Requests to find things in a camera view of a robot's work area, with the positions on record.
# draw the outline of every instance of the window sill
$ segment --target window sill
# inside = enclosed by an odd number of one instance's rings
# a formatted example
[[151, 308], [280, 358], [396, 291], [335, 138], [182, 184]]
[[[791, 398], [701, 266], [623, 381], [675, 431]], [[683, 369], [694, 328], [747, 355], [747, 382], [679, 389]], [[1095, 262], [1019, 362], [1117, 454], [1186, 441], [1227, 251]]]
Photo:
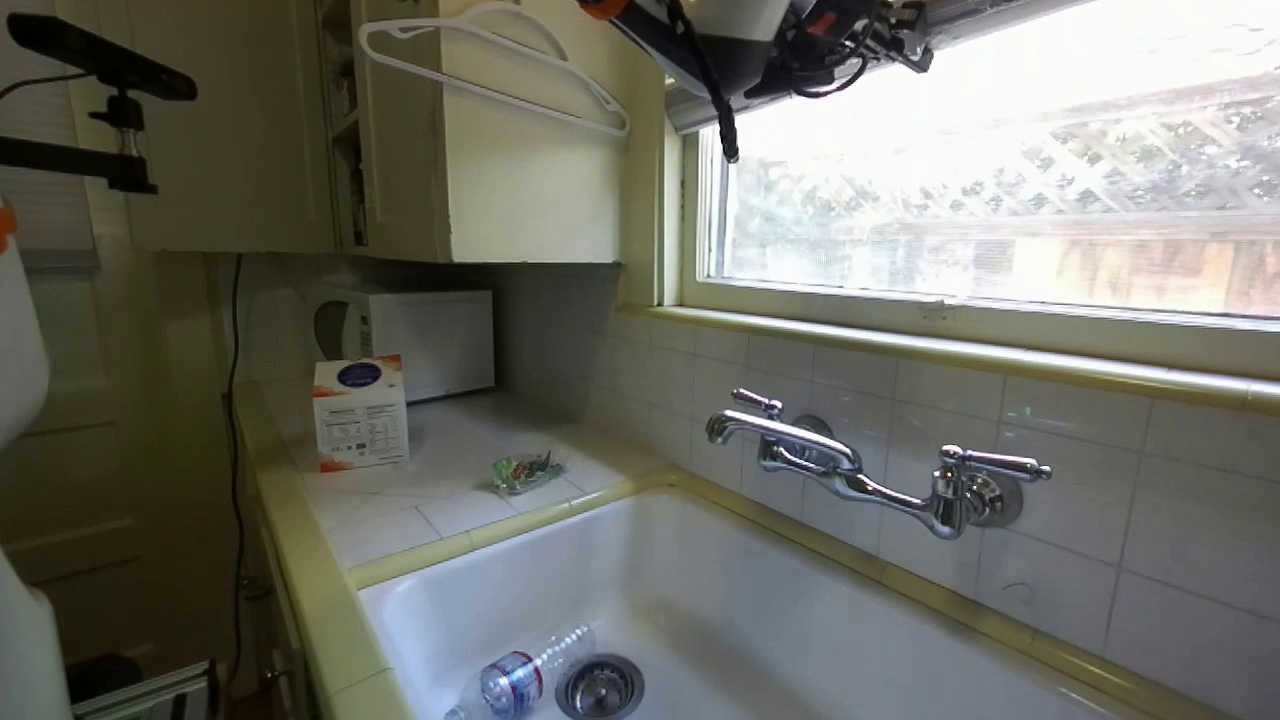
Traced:
[[940, 334], [903, 334], [903, 332], [839, 328], [839, 324], [776, 321], [776, 314], [742, 314], [742, 311], [707, 311], [707, 308], [652, 308], [646, 314], [747, 328], [767, 334], [801, 334], [819, 342], [855, 342], [855, 348], [926, 355], [948, 362], [986, 362], [986, 369], [1056, 377], [1076, 382], [1159, 391], [1176, 398], [1213, 398], [1213, 402], [1280, 412], [1280, 381], [1216, 377], [1216, 371], [1186, 371], [1186, 369], [1159, 369], [1159, 362], [1130, 362], [1130, 358], [1100, 358], [1100, 355], [1037, 350], [1037, 348], [940, 341]]

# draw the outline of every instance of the white cabinet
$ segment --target white cabinet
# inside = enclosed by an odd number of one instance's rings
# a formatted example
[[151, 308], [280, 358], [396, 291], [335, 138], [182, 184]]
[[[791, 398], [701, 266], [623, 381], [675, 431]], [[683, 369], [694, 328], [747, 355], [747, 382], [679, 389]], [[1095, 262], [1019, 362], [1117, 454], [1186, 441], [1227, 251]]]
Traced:
[[335, 251], [310, 0], [126, 0], [132, 45], [199, 83], [142, 98], [158, 194], [126, 223], [164, 251]]
[[[339, 236], [360, 256], [431, 262], [606, 262], [621, 256], [623, 138], [504, 106], [372, 62], [365, 20], [453, 17], [462, 0], [331, 0], [321, 20]], [[573, 62], [627, 102], [638, 50], [573, 0], [522, 0], [557, 26]], [[383, 50], [553, 106], [593, 113], [563, 74], [445, 33], [375, 41]]]

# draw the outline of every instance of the tile countertop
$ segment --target tile countertop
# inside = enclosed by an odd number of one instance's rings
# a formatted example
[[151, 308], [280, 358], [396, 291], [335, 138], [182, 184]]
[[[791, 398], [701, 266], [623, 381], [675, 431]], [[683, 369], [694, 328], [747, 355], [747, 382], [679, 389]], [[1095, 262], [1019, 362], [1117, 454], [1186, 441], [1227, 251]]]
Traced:
[[[310, 417], [259, 389], [234, 402], [247, 494], [308, 651], [323, 717], [407, 717], [356, 590], [476, 542], [635, 490], [672, 472], [614, 434], [553, 418], [509, 395], [410, 409], [401, 472], [314, 472]], [[563, 472], [522, 494], [481, 489], [494, 461], [553, 451]]]

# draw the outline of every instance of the drain strainer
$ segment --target drain strainer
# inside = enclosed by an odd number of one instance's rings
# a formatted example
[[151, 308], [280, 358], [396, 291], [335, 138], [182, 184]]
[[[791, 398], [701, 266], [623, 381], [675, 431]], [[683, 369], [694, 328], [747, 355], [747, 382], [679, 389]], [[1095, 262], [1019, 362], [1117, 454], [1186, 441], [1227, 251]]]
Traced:
[[623, 720], [644, 694], [644, 676], [631, 659], [603, 651], [581, 659], [561, 691], [557, 703], [568, 720]]

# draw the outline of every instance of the utility sink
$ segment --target utility sink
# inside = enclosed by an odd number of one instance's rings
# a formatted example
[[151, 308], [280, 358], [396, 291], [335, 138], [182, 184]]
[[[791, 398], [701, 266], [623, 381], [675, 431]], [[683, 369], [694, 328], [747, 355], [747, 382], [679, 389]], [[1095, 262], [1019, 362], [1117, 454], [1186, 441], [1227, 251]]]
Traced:
[[[644, 670], [635, 720], [1112, 717], [1095, 691], [672, 489], [360, 604], [419, 720], [446, 717], [494, 657], [573, 629]], [[533, 717], [563, 717], [557, 687]]]

